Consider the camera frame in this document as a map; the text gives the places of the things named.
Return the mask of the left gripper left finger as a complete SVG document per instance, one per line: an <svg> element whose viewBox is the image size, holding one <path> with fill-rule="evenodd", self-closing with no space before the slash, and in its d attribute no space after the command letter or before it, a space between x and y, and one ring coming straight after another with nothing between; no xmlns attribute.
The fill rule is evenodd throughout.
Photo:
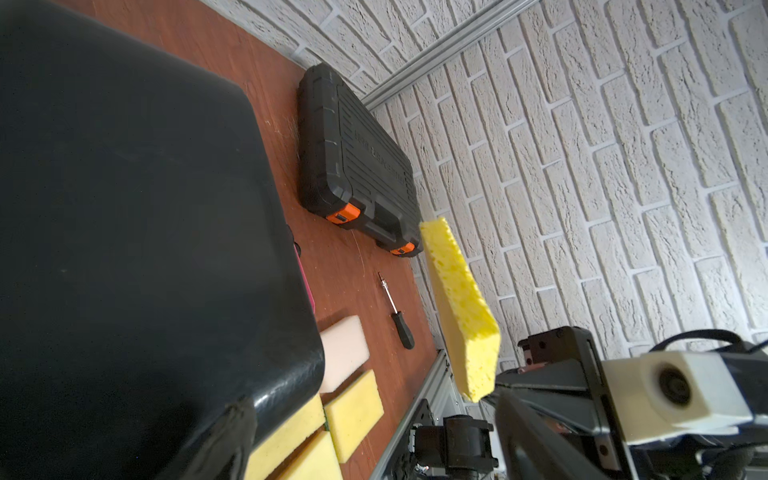
<svg viewBox="0 0 768 480"><path fill-rule="evenodd" d="M252 400L229 405L173 474L174 479L243 479L257 418Z"/></svg>

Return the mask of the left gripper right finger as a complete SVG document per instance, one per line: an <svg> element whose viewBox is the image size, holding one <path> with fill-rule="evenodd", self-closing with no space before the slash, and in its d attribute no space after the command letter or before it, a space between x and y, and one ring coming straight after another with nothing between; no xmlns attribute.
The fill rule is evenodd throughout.
<svg viewBox="0 0 768 480"><path fill-rule="evenodd" d="M512 393L500 393L495 425L509 479L599 479L600 470Z"/></svg>

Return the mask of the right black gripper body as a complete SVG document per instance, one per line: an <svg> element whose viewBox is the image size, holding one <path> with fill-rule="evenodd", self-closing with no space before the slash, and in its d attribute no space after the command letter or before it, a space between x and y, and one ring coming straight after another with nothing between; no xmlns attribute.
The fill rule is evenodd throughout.
<svg viewBox="0 0 768 480"><path fill-rule="evenodd" d="M592 334L559 327L519 341L526 365L499 374L500 393L512 393L600 470L599 479L636 476L621 436Z"/></svg>

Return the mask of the bright yellow porous sponge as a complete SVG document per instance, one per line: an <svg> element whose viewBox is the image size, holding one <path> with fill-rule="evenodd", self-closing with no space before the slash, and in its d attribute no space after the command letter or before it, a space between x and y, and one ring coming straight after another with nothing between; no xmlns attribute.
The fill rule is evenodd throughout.
<svg viewBox="0 0 768 480"><path fill-rule="evenodd" d="M495 388L501 332L443 218L419 225L446 351L459 393L478 403Z"/></svg>

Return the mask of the beige sponge pad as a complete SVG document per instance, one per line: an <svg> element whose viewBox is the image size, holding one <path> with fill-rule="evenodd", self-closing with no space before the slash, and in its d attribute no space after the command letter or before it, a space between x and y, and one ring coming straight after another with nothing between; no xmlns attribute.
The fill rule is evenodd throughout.
<svg viewBox="0 0 768 480"><path fill-rule="evenodd" d="M348 316L320 333L325 368L320 394L333 393L370 357L360 317Z"/></svg>

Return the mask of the pink bottom drawer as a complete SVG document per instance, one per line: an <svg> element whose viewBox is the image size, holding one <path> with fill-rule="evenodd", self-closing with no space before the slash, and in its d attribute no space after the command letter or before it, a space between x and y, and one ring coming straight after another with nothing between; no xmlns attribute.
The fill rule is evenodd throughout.
<svg viewBox="0 0 768 480"><path fill-rule="evenodd" d="M300 270L300 273L301 273L301 276L302 276L302 281L303 281L303 285L304 285L304 288L305 288L305 292L306 292L308 301L310 303L310 307L311 307L312 313L313 313L313 315L315 315L316 314L316 302L315 302L315 299L314 299L314 296L313 296L313 293L312 293L309 281L307 279L304 266L302 264L302 260L301 260L302 250L301 250L300 245L296 241L293 241L293 248L294 248L294 251L295 251L296 258L297 258L299 270Z"/></svg>

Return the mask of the black drawer cabinet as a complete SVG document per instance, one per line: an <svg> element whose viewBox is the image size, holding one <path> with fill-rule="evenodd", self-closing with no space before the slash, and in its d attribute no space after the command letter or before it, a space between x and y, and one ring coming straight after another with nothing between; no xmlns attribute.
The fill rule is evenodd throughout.
<svg viewBox="0 0 768 480"><path fill-rule="evenodd" d="M1 475L174 479L252 452L323 353L251 104L49 1L1 5Z"/></svg>

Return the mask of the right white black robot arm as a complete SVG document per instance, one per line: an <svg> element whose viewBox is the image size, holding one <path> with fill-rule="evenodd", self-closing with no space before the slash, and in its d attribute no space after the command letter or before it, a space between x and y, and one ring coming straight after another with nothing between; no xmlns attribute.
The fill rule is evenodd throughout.
<svg viewBox="0 0 768 480"><path fill-rule="evenodd" d="M711 351L666 339L602 360L591 333L560 327L520 342L524 367L488 397L512 479L743 479L767 462L767 346L718 329Z"/></svg>

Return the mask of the black plastic tool case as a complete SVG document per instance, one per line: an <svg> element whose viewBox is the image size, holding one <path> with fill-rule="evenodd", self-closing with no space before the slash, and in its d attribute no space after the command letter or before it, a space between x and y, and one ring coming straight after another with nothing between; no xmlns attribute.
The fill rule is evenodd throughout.
<svg viewBox="0 0 768 480"><path fill-rule="evenodd" d="M412 164L362 101L327 64L298 88L301 205L357 230L398 257L422 251Z"/></svg>

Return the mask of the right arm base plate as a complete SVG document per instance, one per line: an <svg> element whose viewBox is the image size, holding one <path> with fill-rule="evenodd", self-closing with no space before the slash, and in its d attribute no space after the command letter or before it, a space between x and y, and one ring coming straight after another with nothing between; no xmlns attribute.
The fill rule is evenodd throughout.
<svg viewBox="0 0 768 480"><path fill-rule="evenodd" d="M445 417L437 425L422 399L400 467L403 479L481 479L499 466L492 453L493 432L491 423L466 414Z"/></svg>

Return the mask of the black handled screwdriver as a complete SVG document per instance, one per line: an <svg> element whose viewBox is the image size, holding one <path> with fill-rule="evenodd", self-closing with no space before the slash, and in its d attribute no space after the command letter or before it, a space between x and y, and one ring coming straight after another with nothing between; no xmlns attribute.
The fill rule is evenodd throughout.
<svg viewBox="0 0 768 480"><path fill-rule="evenodd" d="M394 322L401 344L407 350L412 350L415 347L415 340L414 340L413 334L405 321L403 313L396 307L386 280L383 278L380 272L377 273L377 276L379 279L379 283L391 306L391 309L392 309L391 318Z"/></svg>

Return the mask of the right aluminium corner post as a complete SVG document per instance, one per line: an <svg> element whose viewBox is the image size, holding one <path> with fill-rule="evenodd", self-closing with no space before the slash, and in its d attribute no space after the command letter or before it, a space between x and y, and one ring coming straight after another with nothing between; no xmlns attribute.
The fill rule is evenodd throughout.
<svg viewBox="0 0 768 480"><path fill-rule="evenodd" d="M535 4L535 0L490 2L444 37L422 50L387 80L367 93L361 101L369 110L386 103L390 98L443 65L454 55L461 53L479 39L519 16Z"/></svg>

